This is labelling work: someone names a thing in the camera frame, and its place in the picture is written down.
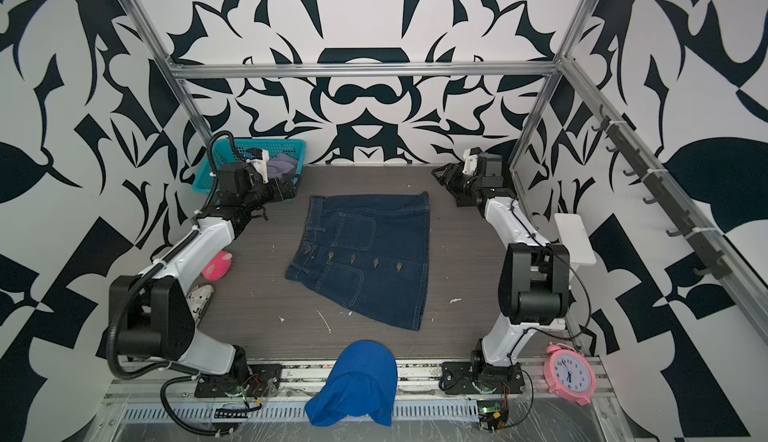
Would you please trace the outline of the dark blue denim skirt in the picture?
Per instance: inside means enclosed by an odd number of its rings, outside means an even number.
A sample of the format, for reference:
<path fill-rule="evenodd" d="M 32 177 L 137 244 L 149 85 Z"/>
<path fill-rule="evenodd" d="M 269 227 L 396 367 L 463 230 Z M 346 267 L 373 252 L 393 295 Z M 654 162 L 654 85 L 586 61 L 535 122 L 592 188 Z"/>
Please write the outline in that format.
<path fill-rule="evenodd" d="M 418 331 L 430 216 L 426 192 L 313 196 L 285 278 L 377 322 Z"/>

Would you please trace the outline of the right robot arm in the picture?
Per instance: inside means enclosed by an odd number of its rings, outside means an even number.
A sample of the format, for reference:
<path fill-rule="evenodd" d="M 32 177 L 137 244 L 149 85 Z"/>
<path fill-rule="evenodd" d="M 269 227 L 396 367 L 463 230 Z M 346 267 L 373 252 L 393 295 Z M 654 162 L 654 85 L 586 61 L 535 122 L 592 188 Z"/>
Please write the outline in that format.
<path fill-rule="evenodd" d="M 475 207 L 505 248 L 498 283 L 500 310 L 472 359 L 480 369 L 511 367 L 535 333 L 561 336 L 570 295 L 570 255 L 542 237 L 523 214 L 502 157 L 470 149 L 461 162 L 431 171 L 458 207 Z"/>

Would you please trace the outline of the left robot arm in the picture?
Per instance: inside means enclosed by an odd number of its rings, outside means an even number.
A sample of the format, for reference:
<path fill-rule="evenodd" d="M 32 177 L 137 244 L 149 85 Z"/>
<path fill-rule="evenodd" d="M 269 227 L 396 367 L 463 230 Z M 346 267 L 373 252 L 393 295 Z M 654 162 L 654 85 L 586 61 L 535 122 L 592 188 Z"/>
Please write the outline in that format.
<path fill-rule="evenodd" d="M 190 232 L 139 274 L 112 282 L 105 356 L 116 378 L 131 380 L 160 369 L 236 384 L 250 377 L 243 348 L 201 332 L 187 295 L 252 220 L 267 217 L 267 204 L 296 196 L 300 181 L 299 171 L 269 179 L 249 161 L 219 168 Z"/>

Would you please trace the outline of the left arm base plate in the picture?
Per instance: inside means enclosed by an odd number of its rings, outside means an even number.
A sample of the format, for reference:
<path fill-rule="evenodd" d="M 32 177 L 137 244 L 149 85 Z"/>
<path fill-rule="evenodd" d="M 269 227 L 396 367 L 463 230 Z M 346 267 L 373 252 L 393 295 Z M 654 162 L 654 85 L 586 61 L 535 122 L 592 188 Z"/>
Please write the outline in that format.
<path fill-rule="evenodd" d="M 279 388 L 283 368 L 282 364 L 259 363 L 249 364 L 242 375 L 204 375 L 198 379 L 194 396 L 206 399 L 245 393 L 259 398 Z"/>

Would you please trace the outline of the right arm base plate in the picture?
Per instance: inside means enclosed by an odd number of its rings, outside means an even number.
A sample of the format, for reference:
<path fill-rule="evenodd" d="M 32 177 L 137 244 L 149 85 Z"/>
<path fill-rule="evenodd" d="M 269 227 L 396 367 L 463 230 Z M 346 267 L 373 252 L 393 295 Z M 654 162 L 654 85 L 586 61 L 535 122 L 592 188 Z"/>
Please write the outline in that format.
<path fill-rule="evenodd" d="M 519 365 L 497 367 L 479 362 L 443 362 L 438 381 L 438 388 L 448 395 L 516 395 L 525 385 Z"/>

